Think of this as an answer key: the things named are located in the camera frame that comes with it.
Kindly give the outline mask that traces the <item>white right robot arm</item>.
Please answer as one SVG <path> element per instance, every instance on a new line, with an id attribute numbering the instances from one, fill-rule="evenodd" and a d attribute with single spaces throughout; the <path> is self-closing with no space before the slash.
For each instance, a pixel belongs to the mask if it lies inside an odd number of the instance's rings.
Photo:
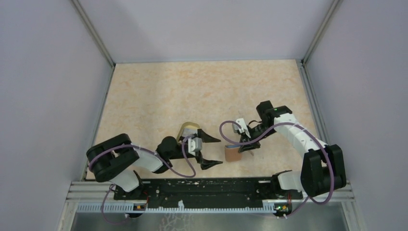
<path id="1" fill-rule="evenodd" d="M 242 118 L 232 125 L 241 136 L 239 152 L 259 149 L 262 139 L 278 133 L 302 158 L 301 170 L 272 176 L 273 196 L 284 198 L 290 190 L 296 190 L 315 197 L 346 186 L 343 151 L 338 145 L 328 145 L 314 137 L 285 105 L 273 107 L 270 101 L 264 101 L 256 110 L 261 119 L 257 126 L 249 127 Z"/>

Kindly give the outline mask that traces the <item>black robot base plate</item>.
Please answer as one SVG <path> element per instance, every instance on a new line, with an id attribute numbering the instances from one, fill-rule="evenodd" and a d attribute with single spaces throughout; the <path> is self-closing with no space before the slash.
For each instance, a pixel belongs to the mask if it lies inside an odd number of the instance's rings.
<path id="1" fill-rule="evenodd" d="M 145 179 L 140 189 L 115 189 L 114 200 L 148 200 L 148 208 L 261 208 L 263 200 L 302 200 L 296 190 L 281 191 L 271 177 Z"/>

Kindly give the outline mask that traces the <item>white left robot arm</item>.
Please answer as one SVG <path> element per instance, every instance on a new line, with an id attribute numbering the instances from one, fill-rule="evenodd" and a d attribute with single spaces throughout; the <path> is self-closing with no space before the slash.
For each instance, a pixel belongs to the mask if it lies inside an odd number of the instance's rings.
<path id="1" fill-rule="evenodd" d="M 171 160 L 184 159 L 191 165 L 192 158 L 202 170 L 206 170 L 222 164 L 222 161 L 204 159 L 202 145 L 220 141 L 199 128 L 189 130 L 178 139 L 166 136 L 156 150 L 151 151 L 135 145 L 127 134 L 122 133 L 90 147 L 86 151 L 86 157 L 89 171 L 97 182 L 110 182 L 124 190 L 132 199 L 139 199 L 143 196 L 144 186 L 137 172 L 130 171 L 130 166 L 162 174 L 168 170 L 174 171 Z"/>

